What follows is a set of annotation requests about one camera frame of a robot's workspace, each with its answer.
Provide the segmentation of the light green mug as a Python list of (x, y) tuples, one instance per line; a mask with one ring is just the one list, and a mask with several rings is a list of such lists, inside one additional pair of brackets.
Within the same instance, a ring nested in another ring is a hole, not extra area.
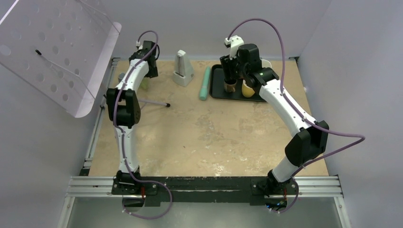
[(150, 84), (149, 81), (150, 81), (149, 78), (143, 78), (141, 83), (140, 83), (140, 88), (142, 88), (143, 90), (148, 90), (149, 84)]

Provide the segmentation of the brown mug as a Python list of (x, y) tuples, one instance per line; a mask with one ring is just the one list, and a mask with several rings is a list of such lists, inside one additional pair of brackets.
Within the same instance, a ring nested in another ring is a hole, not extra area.
[(236, 91), (237, 80), (225, 80), (224, 91), (227, 93), (233, 93)]

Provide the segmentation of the yellow mug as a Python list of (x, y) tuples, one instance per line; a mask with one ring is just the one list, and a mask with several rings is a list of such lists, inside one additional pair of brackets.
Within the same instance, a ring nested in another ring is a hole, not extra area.
[(255, 95), (255, 91), (253, 90), (253, 88), (247, 86), (245, 80), (242, 81), (241, 93), (245, 98), (250, 98)]

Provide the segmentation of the grey dotted coffee mug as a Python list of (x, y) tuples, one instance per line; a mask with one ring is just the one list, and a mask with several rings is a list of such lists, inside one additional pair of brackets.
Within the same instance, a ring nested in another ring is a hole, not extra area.
[(125, 77), (125, 73), (120, 73), (118, 76), (118, 82), (120, 83)]

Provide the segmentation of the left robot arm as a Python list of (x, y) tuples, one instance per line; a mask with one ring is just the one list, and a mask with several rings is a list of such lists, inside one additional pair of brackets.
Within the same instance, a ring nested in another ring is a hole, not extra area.
[(158, 75), (157, 43), (144, 41), (129, 58), (123, 79), (106, 92), (109, 119), (115, 128), (119, 150), (119, 168), (113, 179), (113, 195), (141, 194), (142, 182), (135, 149), (135, 130), (141, 118), (137, 90), (145, 77)]

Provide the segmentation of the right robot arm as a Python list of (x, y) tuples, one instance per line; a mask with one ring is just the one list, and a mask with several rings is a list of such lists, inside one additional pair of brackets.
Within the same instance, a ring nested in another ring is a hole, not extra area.
[(305, 110), (294, 104), (292, 96), (281, 84), (277, 73), (271, 67), (264, 67), (255, 44), (229, 42), (225, 45), (230, 53), (220, 57), (224, 72), (224, 88), (233, 92), (233, 84), (243, 79), (269, 103), (290, 131), (292, 139), (285, 147), (285, 157), (268, 172), (264, 191), (266, 194), (279, 193), (290, 182), (294, 173), (307, 162), (321, 155), (326, 148), (329, 129), (325, 121), (318, 122)]

